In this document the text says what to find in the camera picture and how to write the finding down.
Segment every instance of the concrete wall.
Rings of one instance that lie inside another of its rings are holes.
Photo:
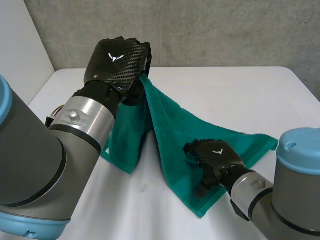
[[[320,0],[25,0],[56,70],[103,38],[149,41],[154,67],[283,66],[320,99]]]

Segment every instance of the blue joint cover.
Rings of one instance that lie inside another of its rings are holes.
[[[276,150],[278,161],[295,172],[320,175],[320,128],[298,128],[284,133]]]
[[[53,221],[0,212],[0,231],[38,240],[56,240],[71,220]]]
[[[12,90],[9,83],[0,75],[0,125],[4,122],[12,106]]]

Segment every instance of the white table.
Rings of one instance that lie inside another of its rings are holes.
[[[83,87],[84,69],[57,71],[29,105],[44,121]],[[150,79],[197,117],[245,133],[279,138],[300,127],[320,127],[320,102],[283,67],[163,67]],[[253,169],[273,182],[269,152]],[[0,240],[18,239],[7,234]],[[238,217],[225,194],[197,218],[167,186],[155,135],[128,175],[100,158],[61,240],[265,240]]]

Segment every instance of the teal towel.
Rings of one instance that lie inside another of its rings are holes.
[[[154,87],[145,75],[141,81],[146,93],[144,102],[119,106],[114,129],[101,156],[130,174],[139,160],[145,133],[154,129],[167,184],[200,218],[226,190],[217,186],[202,198],[193,195],[203,170],[185,155],[186,143],[194,139],[224,140],[242,157],[247,168],[277,146],[278,141],[270,136],[239,133],[202,121]]]

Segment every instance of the black ring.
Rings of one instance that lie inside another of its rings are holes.
[[[253,211],[254,211],[255,206],[257,205],[257,203],[258,203],[265,195],[267,195],[267,194],[269,194],[269,193],[272,193],[273,190],[274,190],[273,187],[267,188],[267,189],[263,190],[263,191],[260,192],[260,193],[255,197],[255,199],[251,202],[250,207],[249,207],[249,210],[248,210],[248,217],[249,217],[249,219],[250,219],[251,221],[252,221],[252,213],[253,213]]]
[[[274,215],[285,225],[287,225],[289,228],[296,230],[297,232],[300,232],[302,234],[307,234],[307,235],[311,235],[311,236],[316,236],[319,237],[320,236],[320,231],[314,231],[314,230],[309,230],[309,229],[305,229],[303,227],[297,226],[295,224],[293,224],[292,222],[288,221],[287,219],[285,219],[284,217],[282,217],[277,210],[275,209],[274,205],[271,205],[272,211],[274,213]]]
[[[84,133],[83,131],[80,131],[79,129],[73,128],[72,126],[62,125],[62,124],[55,124],[51,125],[49,127],[50,130],[59,130],[62,132],[73,134],[83,140],[85,140],[88,144],[90,144],[92,147],[96,149],[98,154],[100,155],[102,152],[102,148],[100,144],[91,136]]]
[[[62,142],[59,140],[61,146],[62,146],[62,160],[61,160],[61,164],[56,172],[56,174],[54,175],[54,177],[52,178],[52,180],[44,187],[42,188],[40,191],[38,191],[35,195],[29,197],[26,200],[23,200],[21,202],[17,202],[17,203],[13,203],[13,204],[7,204],[7,205],[2,205],[5,207],[10,207],[10,208],[16,208],[16,207],[21,207],[27,204],[30,204],[32,202],[34,202],[35,200],[41,198],[43,195],[45,195],[47,192],[49,192],[49,190],[58,182],[58,180],[60,179],[60,177],[62,176],[62,173],[65,170],[66,167],[66,163],[67,163],[67,153],[65,150],[64,145],[62,144]]]

